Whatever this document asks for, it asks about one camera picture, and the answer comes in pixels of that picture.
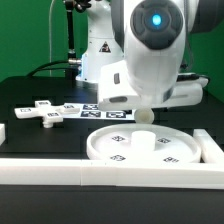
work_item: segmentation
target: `black panel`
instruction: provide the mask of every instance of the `black panel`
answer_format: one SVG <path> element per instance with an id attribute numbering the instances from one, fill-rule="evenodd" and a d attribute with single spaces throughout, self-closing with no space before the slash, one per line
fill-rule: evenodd
<path id="1" fill-rule="evenodd" d="M 200 0 L 191 33 L 210 32 L 224 18 L 224 0 Z"/>
<path id="2" fill-rule="evenodd" d="M 111 0 L 111 17 L 115 40 L 124 50 L 124 0 Z"/>

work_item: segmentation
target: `warning label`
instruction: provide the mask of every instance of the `warning label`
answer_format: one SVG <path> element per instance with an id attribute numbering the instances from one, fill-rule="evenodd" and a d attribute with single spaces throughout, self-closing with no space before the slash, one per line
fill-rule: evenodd
<path id="1" fill-rule="evenodd" d="M 103 44 L 103 46 L 101 47 L 100 52 L 111 53 L 110 48 L 109 48 L 109 45 L 107 44 L 106 41 Z"/>

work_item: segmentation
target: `white block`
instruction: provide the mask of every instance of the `white block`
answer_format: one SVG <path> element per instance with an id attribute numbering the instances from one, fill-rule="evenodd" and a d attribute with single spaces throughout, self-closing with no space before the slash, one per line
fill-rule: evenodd
<path id="1" fill-rule="evenodd" d="M 5 125 L 0 124 L 0 145 L 5 141 Z"/>
<path id="2" fill-rule="evenodd" d="M 81 171 L 81 185 L 116 186 L 116 162 L 103 160 L 83 160 Z"/>
<path id="3" fill-rule="evenodd" d="M 0 159 L 0 184 L 80 185 L 81 160 Z"/>
<path id="4" fill-rule="evenodd" d="M 117 186 L 224 189 L 222 164 L 126 164 L 117 175 Z"/>
<path id="5" fill-rule="evenodd" d="M 193 137 L 201 147 L 202 159 L 205 163 L 224 164 L 224 153 L 222 149 L 204 129 L 194 130 Z"/>

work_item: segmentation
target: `white robot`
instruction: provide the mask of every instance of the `white robot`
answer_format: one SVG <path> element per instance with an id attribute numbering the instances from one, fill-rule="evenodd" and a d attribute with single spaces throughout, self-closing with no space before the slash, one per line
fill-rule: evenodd
<path id="1" fill-rule="evenodd" d="M 186 33 L 193 28 L 198 0 L 112 1 L 123 10 L 124 60 L 102 68 L 101 110 L 137 109 L 136 121 L 153 121 L 151 108 L 194 105 L 208 79 L 177 82 Z M 119 16 L 114 12 L 114 23 Z"/>
<path id="2" fill-rule="evenodd" d="M 107 0 L 90 3 L 88 48 L 82 55 L 82 72 L 76 80 L 80 86 L 97 89 L 101 67 L 122 60 L 124 54 L 114 38 L 110 3 Z"/>
<path id="3" fill-rule="evenodd" d="M 209 135 L 204 130 L 195 130 L 192 138 L 178 130 L 152 125 L 151 109 L 201 102 L 203 87 L 209 78 L 182 74 L 180 67 L 187 34 L 209 31 L 222 20 L 224 1 L 213 3 L 209 0 L 111 1 L 115 40 L 124 52 L 124 59 L 102 67 L 99 109 L 134 110 L 136 124 L 109 126 L 92 133 L 87 140 L 89 158 L 200 161 L 201 150 L 206 145 L 204 140 Z M 202 136 L 203 146 L 198 147 Z M 222 150 L 218 151 L 217 160 L 224 159 Z M 208 157 L 204 156 L 204 161 L 209 161 Z"/>

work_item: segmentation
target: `white cylinder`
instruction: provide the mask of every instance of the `white cylinder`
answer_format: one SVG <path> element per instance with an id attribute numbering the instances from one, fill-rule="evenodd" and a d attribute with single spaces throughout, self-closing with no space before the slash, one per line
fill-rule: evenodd
<path id="1" fill-rule="evenodd" d="M 131 148 L 137 153 L 155 150 L 156 135 L 151 131 L 134 131 L 131 135 Z"/>

